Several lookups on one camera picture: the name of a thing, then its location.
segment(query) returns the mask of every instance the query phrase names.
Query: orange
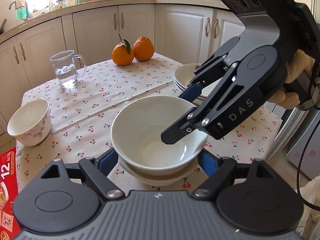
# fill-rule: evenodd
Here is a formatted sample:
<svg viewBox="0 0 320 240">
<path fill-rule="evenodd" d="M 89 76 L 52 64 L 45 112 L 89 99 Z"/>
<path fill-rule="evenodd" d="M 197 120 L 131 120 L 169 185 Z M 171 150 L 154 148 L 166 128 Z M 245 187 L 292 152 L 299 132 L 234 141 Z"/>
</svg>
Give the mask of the orange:
<svg viewBox="0 0 320 240">
<path fill-rule="evenodd" d="M 133 58 L 134 52 L 132 48 L 129 55 L 127 48 L 120 43 L 112 51 L 112 60 L 119 66 L 129 65 L 133 61 Z"/>
<path fill-rule="evenodd" d="M 144 36 L 137 39 L 132 46 L 132 49 L 134 51 L 134 57 L 138 61 L 146 61 L 151 59 L 155 52 L 155 47 L 153 47 L 151 40 Z"/>
</svg>

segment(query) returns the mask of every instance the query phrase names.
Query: glove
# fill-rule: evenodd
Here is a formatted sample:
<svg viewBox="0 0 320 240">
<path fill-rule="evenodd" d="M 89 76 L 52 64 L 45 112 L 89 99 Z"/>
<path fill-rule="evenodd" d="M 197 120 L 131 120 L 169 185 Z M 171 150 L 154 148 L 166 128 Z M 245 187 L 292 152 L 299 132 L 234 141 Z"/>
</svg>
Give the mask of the glove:
<svg viewBox="0 0 320 240">
<path fill-rule="evenodd" d="M 311 77 L 312 68 L 315 60 L 305 54 L 302 50 L 298 49 L 293 57 L 285 64 L 287 68 L 286 84 L 293 82 L 301 73 L 305 71 L 308 76 Z M 284 109 L 292 109 L 300 104 L 299 96 L 295 92 L 285 93 L 282 90 L 278 90 L 268 100 L 270 103 L 276 103 Z"/>
</svg>

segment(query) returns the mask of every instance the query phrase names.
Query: food packaging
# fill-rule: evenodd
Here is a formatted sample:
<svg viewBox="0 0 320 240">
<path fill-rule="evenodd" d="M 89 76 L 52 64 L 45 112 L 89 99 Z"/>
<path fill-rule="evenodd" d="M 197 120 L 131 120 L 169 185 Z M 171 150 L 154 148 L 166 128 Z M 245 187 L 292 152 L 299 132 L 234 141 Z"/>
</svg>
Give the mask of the food packaging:
<svg viewBox="0 0 320 240">
<path fill-rule="evenodd" d="M 12 204 L 18 195 L 16 176 L 16 148 L 0 155 L 0 240 L 13 239 L 20 228 L 12 212 Z"/>
</svg>

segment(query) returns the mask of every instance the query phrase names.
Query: cherry print tablecloth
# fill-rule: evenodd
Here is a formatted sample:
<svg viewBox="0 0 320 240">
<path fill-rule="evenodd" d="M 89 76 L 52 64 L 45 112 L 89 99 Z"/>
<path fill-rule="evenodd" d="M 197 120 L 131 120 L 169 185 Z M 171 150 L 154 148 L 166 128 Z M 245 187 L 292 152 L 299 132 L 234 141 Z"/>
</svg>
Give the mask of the cherry print tablecloth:
<svg viewBox="0 0 320 240">
<path fill-rule="evenodd" d="M 149 61 L 134 60 L 125 67 L 108 60 L 89 66 L 74 87 L 62 88 L 54 79 L 27 91 L 22 105 L 37 98 L 49 101 L 52 128 L 37 146 L 26 147 L 17 142 L 19 190 L 54 158 L 74 163 L 106 152 L 112 147 L 111 124 L 124 106 L 151 95 L 180 94 L 173 83 L 173 71 L 179 66 L 180 63 L 156 53 Z M 261 107 L 224 138 L 215 140 L 209 136 L 205 148 L 215 156 L 250 163 L 253 158 L 265 158 L 280 124 L 277 116 Z M 126 193 L 130 189 L 160 190 L 141 183 L 119 164 L 108 177 Z M 206 178 L 198 167 L 186 178 L 161 190 L 191 191 Z"/>
</svg>

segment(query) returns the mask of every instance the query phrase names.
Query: white container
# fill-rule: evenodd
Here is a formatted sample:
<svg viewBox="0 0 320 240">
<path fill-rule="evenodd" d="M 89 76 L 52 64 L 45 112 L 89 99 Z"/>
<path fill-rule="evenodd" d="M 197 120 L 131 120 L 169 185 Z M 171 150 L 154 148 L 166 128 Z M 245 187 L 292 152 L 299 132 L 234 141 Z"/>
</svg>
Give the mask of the white container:
<svg viewBox="0 0 320 240">
<path fill-rule="evenodd" d="M 161 133 L 194 105 L 182 98 L 151 96 L 124 107 L 111 127 L 118 155 L 144 174 L 167 176 L 181 171 L 204 148 L 208 135 L 194 130 L 173 145 Z"/>
<path fill-rule="evenodd" d="M 51 129 L 49 102 L 45 99 L 33 100 L 20 107 L 8 123 L 8 134 L 25 146 L 42 142 Z"/>
</svg>

